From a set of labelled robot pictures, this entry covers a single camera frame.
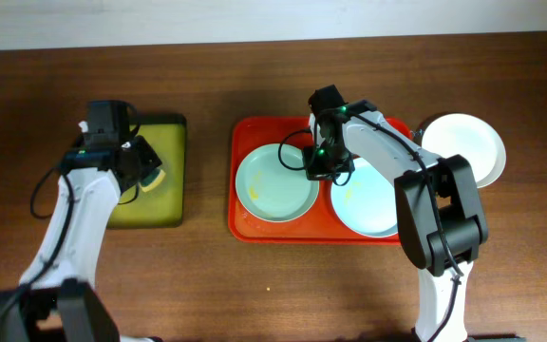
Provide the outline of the yellow green scrub sponge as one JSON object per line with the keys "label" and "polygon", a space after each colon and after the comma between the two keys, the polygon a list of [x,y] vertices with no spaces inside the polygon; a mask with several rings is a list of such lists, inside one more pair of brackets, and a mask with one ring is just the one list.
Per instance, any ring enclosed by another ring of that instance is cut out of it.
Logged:
{"label": "yellow green scrub sponge", "polygon": [[143,192],[150,192],[158,187],[164,180],[166,174],[161,168],[156,168],[147,177],[139,182]]}

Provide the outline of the pale green plate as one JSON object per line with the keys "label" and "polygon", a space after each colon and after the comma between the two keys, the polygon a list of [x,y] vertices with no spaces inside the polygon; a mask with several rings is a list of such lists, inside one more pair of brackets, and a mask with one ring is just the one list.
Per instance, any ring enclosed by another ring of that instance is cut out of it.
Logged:
{"label": "pale green plate", "polygon": [[[273,223],[288,222],[306,214],[315,204],[320,183],[308,180],[302,170],[291,170],[278,158],[279,143],[250,152],[236,170],[236,195],[253,216]],[[302,163],[297,147],[283,144],[282,161],[290,167]]]}

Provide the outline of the white plate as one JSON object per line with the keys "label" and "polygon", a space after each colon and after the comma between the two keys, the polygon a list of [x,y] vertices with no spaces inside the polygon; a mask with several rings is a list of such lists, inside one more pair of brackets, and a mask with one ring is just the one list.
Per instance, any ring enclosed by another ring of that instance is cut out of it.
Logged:
{"label": "white plate", "polygon": [[444,158],[463,156],[475,182],[483,188],[495,182],[507,161],[499,133],[484,120],[463,113],[444,114],[423,130],[420,145]]}

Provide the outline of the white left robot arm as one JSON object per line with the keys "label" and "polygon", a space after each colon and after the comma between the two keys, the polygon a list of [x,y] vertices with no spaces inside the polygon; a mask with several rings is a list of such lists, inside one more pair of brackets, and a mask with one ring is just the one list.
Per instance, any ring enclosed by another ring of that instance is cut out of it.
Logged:
{"label": "white left robot arm", "polygon": [[107,223],[122,194],[161,164],[141,136],[81,144],[54,166],[58,198],[40,249],[19,284],[0,290],[0,341],[125,339],[96,295]]}

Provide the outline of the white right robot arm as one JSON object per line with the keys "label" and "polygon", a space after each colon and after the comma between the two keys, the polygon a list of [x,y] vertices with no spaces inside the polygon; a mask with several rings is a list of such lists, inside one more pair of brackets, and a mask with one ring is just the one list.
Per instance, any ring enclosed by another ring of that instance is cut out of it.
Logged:
{"label": "white right robot arm", "polygon": [[349,104],[312,96],[310,180],[336,181],[352,156],[373,166],[394,189],[398,236],[417,268],[420,341],[465,341],[467,280],[488,239],[472,168],[464,157],[444,158],[395,130],[367,100]]}

